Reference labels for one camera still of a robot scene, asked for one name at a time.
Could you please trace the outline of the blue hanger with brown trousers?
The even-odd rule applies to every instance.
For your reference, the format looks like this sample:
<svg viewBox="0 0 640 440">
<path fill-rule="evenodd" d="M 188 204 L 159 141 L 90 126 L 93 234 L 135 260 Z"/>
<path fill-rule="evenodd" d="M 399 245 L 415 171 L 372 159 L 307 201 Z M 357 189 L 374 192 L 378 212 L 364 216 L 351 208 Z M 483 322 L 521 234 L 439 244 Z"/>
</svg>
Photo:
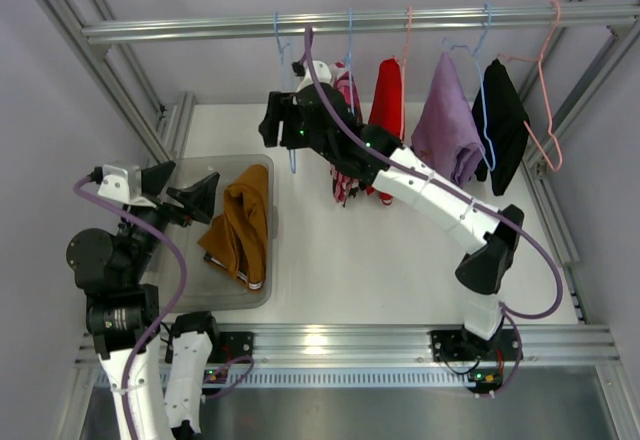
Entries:
<svg viewBox="0 0 640 440">
<path fill-rule="evenodd" d="M 273 31 L 278 50 L 280 63 L 280 90 L 282 92 L 291 92 L 293 90 L 293 77 L 289 59 L 291 58 L 291 39 L 282 37 L 279 30 L 279 13 L 273 14 Z"/>
</svg>

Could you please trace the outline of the brown trousers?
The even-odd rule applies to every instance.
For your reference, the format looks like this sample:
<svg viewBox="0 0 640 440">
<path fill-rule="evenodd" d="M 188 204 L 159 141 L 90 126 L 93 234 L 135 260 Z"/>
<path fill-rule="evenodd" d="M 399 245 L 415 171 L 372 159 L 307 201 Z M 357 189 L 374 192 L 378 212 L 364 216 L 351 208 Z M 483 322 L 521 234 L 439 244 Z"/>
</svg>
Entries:
<svg viewBox="0 0 640 440">
<path fill-rule="evenodd" d="M 198 240 L 205 262 L 247 290 L 266 280 L 268 253 L 268 170 L 254 164 L 223 192 L 223 211 Z"/>
</svg>

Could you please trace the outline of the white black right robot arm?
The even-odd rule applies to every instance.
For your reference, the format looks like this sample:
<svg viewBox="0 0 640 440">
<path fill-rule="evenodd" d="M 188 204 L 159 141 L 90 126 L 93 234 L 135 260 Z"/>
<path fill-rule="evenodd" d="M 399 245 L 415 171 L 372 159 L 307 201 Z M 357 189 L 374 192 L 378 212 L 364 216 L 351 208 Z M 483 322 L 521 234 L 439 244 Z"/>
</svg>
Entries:
<svg viewBox="0 0 640 440">
<path fill-rule="evenodd" d="M 268 148 L 313 150 L 338 172 L 412 206 L 456 240 L 465 252 L 455 270 L 464 323 L 441 340 L 434 358 L 473 367 L 505 359 L 497 347 L 504 325 L 498 294 L 518 246 L 521 209 L 495 209 L 467 196 L 384 128 L 357 124 L 344 96 L 328 85 L 270 92 L 259 133 Z"/>
</svg>

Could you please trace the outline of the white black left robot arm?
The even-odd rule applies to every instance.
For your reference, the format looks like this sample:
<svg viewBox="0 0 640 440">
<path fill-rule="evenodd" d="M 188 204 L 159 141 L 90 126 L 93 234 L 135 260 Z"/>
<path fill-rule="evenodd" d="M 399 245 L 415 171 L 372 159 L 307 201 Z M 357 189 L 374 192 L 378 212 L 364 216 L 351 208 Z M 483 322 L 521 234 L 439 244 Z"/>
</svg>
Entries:
<svg viewBox="0 0 640 440">
<path fill-rule="evenodd" d="M 186 260 L 170 225 L 212 220 L 219 174 L 170 186 L 175 162 L 149 168 L 103 165 L 81 178 L 76 195 L 115 214 L 116 233 L 76 234 L 66 250 L 86 297 L 86 329 L 107 375 L 123 439 L 199 439 L 205 367 L 219 330 L 209 311 L 165 317 L 187 283 Z"/>
</svg>

